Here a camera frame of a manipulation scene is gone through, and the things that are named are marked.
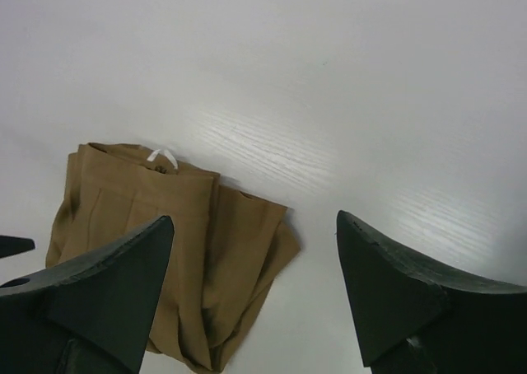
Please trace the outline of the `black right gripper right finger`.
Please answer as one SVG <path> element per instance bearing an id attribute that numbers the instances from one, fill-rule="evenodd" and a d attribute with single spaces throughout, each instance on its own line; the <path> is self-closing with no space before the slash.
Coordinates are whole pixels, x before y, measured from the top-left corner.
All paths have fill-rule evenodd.
<path id="1" fill-rule="evenodd" d="M 364 367 L 524 373 L 526 289 L 456 269 L 343 210 L 338 257 Z"/>

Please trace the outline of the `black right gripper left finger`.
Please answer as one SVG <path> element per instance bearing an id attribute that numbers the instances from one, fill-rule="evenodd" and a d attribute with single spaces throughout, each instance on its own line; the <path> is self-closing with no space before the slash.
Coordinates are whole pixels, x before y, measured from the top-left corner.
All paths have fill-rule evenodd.
<path id="1" fill-rule="evenodd" d="M 138 373 L 170 258 L 160 216 L 1 286 L 3 373 Z"/>

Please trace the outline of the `tan brown skirt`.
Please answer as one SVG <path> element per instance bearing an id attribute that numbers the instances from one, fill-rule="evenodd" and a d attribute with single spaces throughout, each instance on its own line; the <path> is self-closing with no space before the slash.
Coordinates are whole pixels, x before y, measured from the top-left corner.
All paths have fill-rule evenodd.
<path id="1" fill-rule="evenodd" d="M 45 263 L 55 266 L 169 216 L 175 236 L 147 350 L 197 373 L 219 373 L 300 251 L 286 212 L 169 153 L 86 143 L 68 156 Z"/>

